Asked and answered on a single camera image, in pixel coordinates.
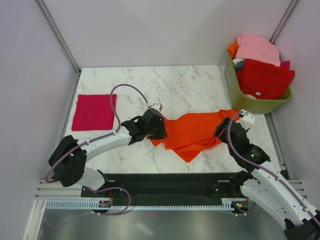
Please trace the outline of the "orange t shirt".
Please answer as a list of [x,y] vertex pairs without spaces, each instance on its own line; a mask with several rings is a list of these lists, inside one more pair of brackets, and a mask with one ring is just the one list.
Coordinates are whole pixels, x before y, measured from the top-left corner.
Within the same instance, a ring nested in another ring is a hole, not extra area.
[[167,137],[151,139],[154,146],[164,144],[166,150],[172,150],[186,163],[195,159],[201,151],[211,149],[221,143],[214,136],[216,127],[226,118],[237,113],[233,109],[218,112],[187,113],[175,120],[164,120]]

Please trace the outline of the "magenta t shirt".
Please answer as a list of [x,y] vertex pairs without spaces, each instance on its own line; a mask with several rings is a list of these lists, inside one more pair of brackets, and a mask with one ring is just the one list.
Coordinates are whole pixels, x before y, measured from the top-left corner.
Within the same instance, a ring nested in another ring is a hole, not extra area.
[[116,101],[116,94],[79,94],[71,130],[73,132],[111,130],[115,120],[112,107],[116,106]]

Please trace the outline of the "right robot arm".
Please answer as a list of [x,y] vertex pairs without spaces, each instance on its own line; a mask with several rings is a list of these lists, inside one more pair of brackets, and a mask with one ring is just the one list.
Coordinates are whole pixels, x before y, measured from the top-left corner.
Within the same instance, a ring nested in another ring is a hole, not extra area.
[[247,129],[225,117],[213,134],[227,144],[229,154],[243,168],[230,179],[229,191],[245,196],[267,212],[288,240],[318,240],[320,211],[282,176],[267,153],[250,143]]

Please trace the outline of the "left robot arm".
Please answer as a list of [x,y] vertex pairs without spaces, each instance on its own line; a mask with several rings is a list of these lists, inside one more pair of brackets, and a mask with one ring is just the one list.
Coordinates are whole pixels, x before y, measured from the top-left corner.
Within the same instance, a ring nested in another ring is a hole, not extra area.
[[168,135],[161,110],[162,105],[155,103],[142,116],[122,122],[117,130],[105,135],[82,139],[65,136],[48,160],[50,170],[46,182],[59,182],[65,188],[82,185],[99,197],[106,196],[110,191],[107,178],[102,171],[89,168],[86,163],[110,150],[130,146],[146,138],[165,139]]

